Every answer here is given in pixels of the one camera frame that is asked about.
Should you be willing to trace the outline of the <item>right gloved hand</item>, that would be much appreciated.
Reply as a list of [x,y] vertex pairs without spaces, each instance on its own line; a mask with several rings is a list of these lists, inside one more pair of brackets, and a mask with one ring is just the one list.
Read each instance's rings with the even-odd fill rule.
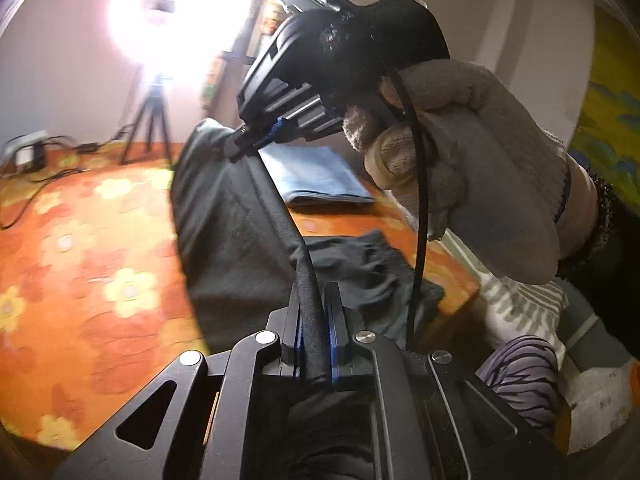
[[563,143],[483,66],[433,60],[400,76],[435,143],[428,236],[453,232],[497,276],[550,281],[575,167]]

